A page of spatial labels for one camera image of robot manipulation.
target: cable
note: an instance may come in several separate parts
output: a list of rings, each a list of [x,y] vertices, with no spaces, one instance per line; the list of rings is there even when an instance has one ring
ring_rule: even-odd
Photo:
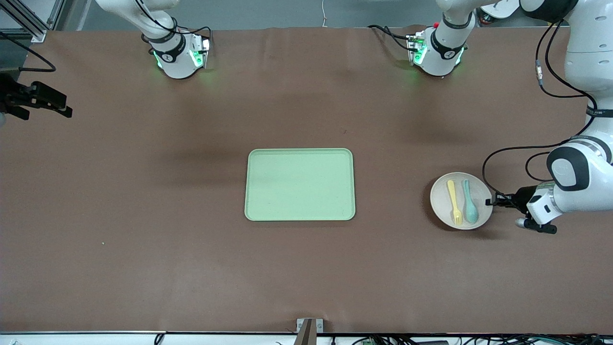
[[[142,0],[134,0],[134,2],[140,8],[140,10],[143,12],[143,14],[145,16],[147,16],[147,18],[149,18],[151,21],[153,21],[153,23],[156,23],[156,25],[158,25],[160,28],[162,28],[162,29],[164,29],[164,30],[166,30],[166,31],[168,31],[170,33],[181,34],[181,35],[184,35],[184,34],[198,34],[198,32],[200,32],[200,31],[202,31],[204,29],[207,29],[209,37],[206,37],[206,36],[203,36],[203,37],[205,37],[207,39],[213,39],[213,31],[208,26],[203,26],[203,27],[201,27],[198,30],[190,31],[188,28],[176,25],[177,28],[188,30],[185,33],[182,33],[181,31],[176,31],[176,30],[174,30],[174,28],[171,29],[171,28],[165,27],[164,25],[160,24],[159,21],[157,21],[155,18],[153,18],[151,15],[149,15],[149,12],[147,10],[145,10],[145,8],[141,5],[141,3],[139,1],[142,1]]]
[[[554,69],[551,67],[551,64],[549,63],[549,51],[551,50],[551,45],[554,42],[554,38],[555,35],[558,33],[558,30],[560,30],[560,26],[562,25],[562,21],[558,22],[558,25],[556,26],[554,33],[551,35],[551,38],[549,39],[549,43],[547,44],[547,48],[545,49],[545,65],[547,66],[547,69],[549,70],[549,72],[562,84],[566,85],[567,87],[572,88],[573,90],[577,91],[578,93],[584,95],[585,97],[587,97],[591,102],[592,102],[592,106],[594,107],[594,109],[597,109],[598,106],[596,105],[596,100],[594,99],[594,97],[592,97],[590,94],[588,94],[587,92],[580,90],[574,86],[572,86],[569,82],[565,81],[564,79],[562,79],[560,76],[558,76],[558,74],[554,71]]]
[[[365,340],[368,340],[368,339],[370,339],[370,338],[369,338],[369,337],[366,337],[366,338],[358,339],[358,340],[356,340],[355,342],[353,342],[353,344],[351,344],[351,345],[358,345],[358,344],[359,344],[359,343],[361,343],[362,341],[365,341]]]
[[[55,72],[55,71],[57,71],[57,68],[55,68],[55,66],[51,62],[49,62],[49,60],[45,59],[41,54],[38,54],[37,52],[33,51],[29,47],[23,45],[21,42],[15,40],[15,39],[11,38],[9,35],[3,33],[2,31],[0,31],[0,36],[8,39],[9,41],[13,42],[14,44],[17,44],[21,48],[24,48],[25,50],[27,50],[30,53],[34,54],[34,56],[36,56],[39,59],[41,59],[44,63],[49,65],[49,68],[26,68],[26,67],[19,67],[18,70],[20,72]]]
[[[160,333],[156,335],[155,339],[153,340],[153,345],[160,345],[162,343],[162,340],[164,340],[165,335],[165,333]]]
[[[601,335],[578,335],[578,336],[553,336],[540,334],[522,334],[511,336],[477,336],[464,342],[463,345],[468,345],[471,342],[477,344],[477,340],[484,340],[495,345],[535,345],[537,341],[544,341],[553,345],[605,345],[605,339],[610,339],[610,336]]]
[[[402,43],[400,43],[400,41],[398,41],[399,39],[403,39],[405,41],[408,41],[409,39],[407,37],[393,33],[387,26],[381,27],[379,25],[368,25],[367,27],[369,29],[379,29],[379,30],[383,31],[383,33],[385,33],[386,35],[390,36],[394,40],[394,42],[396,42],[396,44],[399,45],[402,49],[408,50],[409,52],[417,52],[417,49],[409,48],[409,47],[403,45]]]
[[[528,174],[528,176],[530,176],[531,179],[536,180],[538,182],[551,182],[551,181],[553,181],[552,179],[544,180],[544,179],[539,179],[539,178],[535,177],[533,174],[530,173],[530,167],[529,167],[530,162],[534,158],[536,158],[538,156],[542,156],[542,155],[547,155],[547,154],[550,154],[550,153],[551,153],[551,151],[540,152],[540,153],[537,153],[536,155],[532,155],[530,158],[528,158],[528,160],[526,161],[526,165],[525,165],[524,169],[526,170],[526,174]]]
[[[328,18],[326,18],[326,8],[324,7],[324,1],[325,0],[321,0],[321,12],[324,13],[324,23],[321,25],[321,27],[322,28],[327,28],[326,20],[328,20]]]
[[[592,117],[586,124],[585,126],[577,133],[575,134],[575,136],[581,135],[594,121],[594,118]],[[528,150],[528,149],[551,149],[553,147],[558,147],[562,144],[566,144],[567,142],[569,142],[570,139],[566,139],[566,140],[562,140],[557,144],[551,144],[551,145],[532,145],[532,146],[515,146],[515,147],[505,147],[503,149],[500,150],[496,150],[492,153],[490,153],[489,156],[487,156],[487,158],[483,161],[483,165],[481,166],[481,176],[483,177],[483,182],[485,183],[486,186],[488,186],[491,190],[495,191],[496,193],[504,196],[517,210],[519,210],[518,205],[516,205],[515,203],[513,203],[511,201],[511,198],[507,195],[505,195],[504,193],[502,193],[501,191],[497,190],[496,188],[494,188],[489,181],[487,180],[487,178],[485,177],[485,167],[487,166],[487,162],[494,157],[495,155],[501,153],[501,152],[505,152],[505,151],[512,151],[512,150]]]
[[[551,28],[553,27],[554,24],[551,24],[548,29],[545,31],[545,33],[543,34],[543,36],[541,37],[541,39],[539,40],[538,45],[536,46],[536,60],[537,60],[537,66],[539,66],[538,64],[538,54],[539,54],[539,50],[540,50],[540,46],[546,36],[546,34],[551,30]],[[562,21],[557,23],[557,26],[554,30],[554,33],[551,35],[551,38],[549,39],[549,43],[547,44],[547,48],[545,50],[545,65],[547,66],[547,69],[549,70],[549,72],[559,81],[561,82],[563,85],[566,85],[567,87],[579,92],[581,94],[581,96],[587,97],[593,105],[594,109],[598,109],[598,104],[596,103],[596,100],[594,99],[594,97],[592,97],[590,94],[588,94],[587,92],[580,90],[574,86],[572,86],[569,82],[565,81],[564,79],[562,79],[560,76],[558,76],[558,74],[554,71],[554,69],[552,68],[550,62],[549,62],[549,52],[551,50],[551,45],[554,41],[555,35],[558,33],[558,30],[560,29],[560,26],[562,25]],[[553,97],[557,97],[557,98],[574,98],[577,96],[557,96],[557,95],[552,95],[548,92],[546,92],[548,95],[551,95]],[[594,122],[594,117],[590,118],[590,120],[585,124],[585,126],[577,133],[575,134],[575,136],[579,136],[581,135],[592,123]],[[511,201],[511,198],[507,195],[505,195],[504,193],[500,192],[499,190],[497,190],[496,188],[494,188],[488,181],[487,178],[485,177],[485,167],[487,166],[487,162],[496,154],[500,153],[500,152],[504,152],[504,151],[510,151],[510,150],[525,150],[525,149],[551,149],[553,147],[558,147],[560,145],[566,144],[568,141],[570,141],[570,139],[566,139],[563,140],[557,144],[552,144],[552,145],[534,145],[534,146],[515,146],[515,147],[506,147],[497,151],[492,152],[484,161],[483,161],[483,165],[481,166],[481,175],[483,177],[483,182],[485,182],[486,186],[488,186],[491,190],[495,191],[497,194],[504,196],[517,210],[519,210],[519,207],[514,204]],[[525,170],[526,173],[528,174],[528,176],[530,176],[532,179],[535,179],[537,181],[541,181],[541,182],[549,182],[549,180],[541,180],[538,179],[536,177],[534,177],[528,170],[528,165],[530,164],[530,161],[532,159],[534,159],[535,157],[538,157],[539,155],[542,155],[545,153],[540,153],[537,155],[534,155],[532,157],[530,157],[527,161],[526,161],[526,165],[525,165]]]
[[[541,52],[541,46],[543,44],[543,40],[545,39],[545,37],[547,36],[549,31],[551,31],[551,28],[554,27],[554,24],[555,23],[551,23],[549,25],[549,27],[545,30],[545,32],[541,36],[541,39],[538,41],[538,44],[536,45],[535,62],[536,62],[536,68],[537,69],[541,67],[541,61],[539,59],[539,55],[540,55],[540,52]],[[572,96],[554,95],[553,93],[550,93],[549,91],[545,90],[545,87],[543,85],[542,77],[543,77],[542,74],[538,76],[539,87],[541,88],[541,91],[543,91],[545,93],[545,95],[547,95],[547,96],[551,96],[551,97],[555,97],[555,98],[579,98],[579,97],[585,97],[584,95],[572,95]]]

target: brown tablecloth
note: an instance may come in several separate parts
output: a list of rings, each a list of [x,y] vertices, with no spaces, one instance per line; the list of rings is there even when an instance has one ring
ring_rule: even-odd
[[[440,175],[581,128],[585,100],[538,90],[542,32],[476,29],[443,79],[370,29],[217,32],[187,80],[138,32],[51,32],[36,50],[58,71],[21,82],[61,90],[74,117],[36,110],[0,131],[0,327],[613,333],[613,214],[564,215],[551,236],[501,209],[452,231],[429,205]],[[272,147],[350,149],[355,218],[247,220],[247,156]],[[532,153],[492,160],[491,182],[533,184]]]

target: yellow fork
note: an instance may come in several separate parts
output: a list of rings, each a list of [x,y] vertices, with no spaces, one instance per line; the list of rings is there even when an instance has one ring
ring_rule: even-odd
[[[447,189],[449,190],[449,197],[451,197],[451,204],[454,206],[454,223],[459,227],[462,225],[462,212],[458,208],[458,202],[455,198],[455,183],[453,180],[447,181]]]

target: plastic spoon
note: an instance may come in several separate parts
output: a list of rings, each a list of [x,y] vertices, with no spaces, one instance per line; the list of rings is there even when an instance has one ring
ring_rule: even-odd
[[[477,211],[477,207],[473,203],[473,199],[470,197],[470,186],[468,180],[464,180],[464,198],[466,199],[466,220],[469,223],[476,223],[479,219],[479,212]]]

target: rectangular tray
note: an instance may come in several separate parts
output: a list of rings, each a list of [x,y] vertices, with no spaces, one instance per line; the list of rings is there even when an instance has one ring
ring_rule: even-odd
[[[348,149],[257,149],[249,154],[248,219],[349,220],[355,214],[353,155]]]

